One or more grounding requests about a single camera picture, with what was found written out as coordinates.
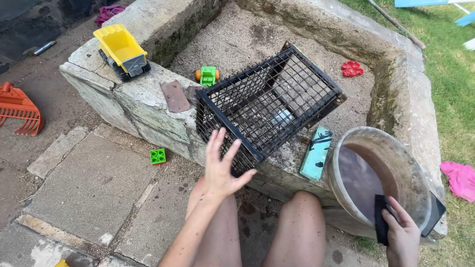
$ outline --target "orange toy wheel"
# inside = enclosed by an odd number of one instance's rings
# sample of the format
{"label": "orange toy wheel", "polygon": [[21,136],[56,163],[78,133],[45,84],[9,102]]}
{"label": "orange toy wheel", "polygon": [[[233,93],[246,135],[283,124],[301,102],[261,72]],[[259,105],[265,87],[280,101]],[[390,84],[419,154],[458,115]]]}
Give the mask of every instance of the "orange toy wheel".
{"label": "orange toy wheel", "polygon": [[201,80],[201,70],[195,71],[195,78],[197,81]]}

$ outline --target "pink cloth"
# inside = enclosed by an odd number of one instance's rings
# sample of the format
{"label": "pink cloth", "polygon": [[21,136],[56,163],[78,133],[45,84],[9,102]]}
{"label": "pink cloth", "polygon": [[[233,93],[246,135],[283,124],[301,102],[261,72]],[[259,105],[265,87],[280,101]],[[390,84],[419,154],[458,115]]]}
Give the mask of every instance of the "pink cloth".
{"label": "pink cloth", "polygon": [[114,15],[124,11],[127,6],[112,5],[108,7],[101,7],[99,9],[99,16],[94,20],[94,23],[101,28],[102,24],[112,18]]}
{"label": "pink cloth", "polygon": [[469,165],[455,162],[442,162],[440,170],[447,175],[448,187],[454,196],[475,201],[475,171]]}

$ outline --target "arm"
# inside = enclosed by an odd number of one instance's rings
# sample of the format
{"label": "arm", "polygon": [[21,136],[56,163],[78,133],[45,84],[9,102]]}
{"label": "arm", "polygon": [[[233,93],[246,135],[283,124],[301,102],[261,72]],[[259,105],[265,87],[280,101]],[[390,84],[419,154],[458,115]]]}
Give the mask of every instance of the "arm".
{"label": "arm", "polygon": [[417,267],[419,227],[393,197],[389,197],[388,200],[398,217],[396,220],[387,210],[382,211],[383,218],[389,225],[389,246],[386,248],[388,265],[389,267]]}
{"label": "arm", "polygon": [[190,267],[208,225],[223,200],[248,183],[257,172],[255,169],[234,178],[231,164],[238,152],[241,140],[237,139],[221,160],[220,149],[226,130],[213,131],[206,146],[206,190],[198,204],[185,221],[183,228],[163,255],[158,267]]}

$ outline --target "orange plastic rake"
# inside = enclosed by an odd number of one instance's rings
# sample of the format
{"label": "orange plastic rake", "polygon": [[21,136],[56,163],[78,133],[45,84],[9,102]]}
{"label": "orange plastic rake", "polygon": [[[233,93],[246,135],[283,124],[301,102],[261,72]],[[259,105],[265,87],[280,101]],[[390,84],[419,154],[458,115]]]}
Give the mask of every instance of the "orange plastic rake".
{"label": "orange plastic rake", "polygon": [[13,134],[36,135],[44,124],[38,108],[27,95],[20,89],[13,88],[13,83],[4,82],[0,87],[0,126],[7,118],[25,119]]}

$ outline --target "wire mesh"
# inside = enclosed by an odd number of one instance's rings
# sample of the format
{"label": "wire mesh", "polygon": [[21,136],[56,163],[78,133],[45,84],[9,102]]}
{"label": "wire mesh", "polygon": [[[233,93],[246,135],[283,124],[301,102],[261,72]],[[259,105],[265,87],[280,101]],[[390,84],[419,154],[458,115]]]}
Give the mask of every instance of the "wire mesh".
{"label": "wire mesh", "polygon": [[276,56],[198,95],[196,125],[203,140],[225,127],[224,154],[235,139],[242,139],[232,166],[234,175],[255,168],[311,120],[322,119],[346,99],[323,71],[289,43]]}

